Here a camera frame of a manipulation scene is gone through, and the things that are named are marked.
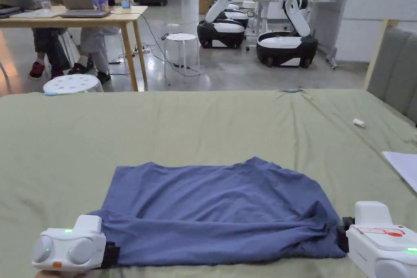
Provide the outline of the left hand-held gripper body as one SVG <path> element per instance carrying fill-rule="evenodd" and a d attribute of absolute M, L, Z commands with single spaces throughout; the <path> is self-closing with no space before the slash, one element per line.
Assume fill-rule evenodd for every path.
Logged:
<path fill-rule="evenodd" d="M 73 228 L 48 228 L 40 233 L 32 265 L 46 271 L 89 271 L 118 264 L 120 247 L 101 231 L 102 219 L 80 215 Z"/>

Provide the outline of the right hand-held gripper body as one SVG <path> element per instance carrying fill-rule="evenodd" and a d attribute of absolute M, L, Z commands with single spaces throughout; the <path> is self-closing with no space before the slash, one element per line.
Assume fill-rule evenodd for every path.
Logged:
<path fill-rule="evenodd" d="M 393 224 L 381 202 L 357 202 L 354 217 L 337 228 L 337 244 L 368 278 L 417 276 L 417 234 Z"/>

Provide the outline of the person's left hand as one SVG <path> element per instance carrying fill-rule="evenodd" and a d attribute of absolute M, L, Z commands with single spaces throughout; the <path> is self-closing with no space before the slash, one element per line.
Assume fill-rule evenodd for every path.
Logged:
<path fill-rule="evenodd" d="M 90 276 L 89 273 L 41 270 L 35 274 L 34 278 L 90 278 Z"/>

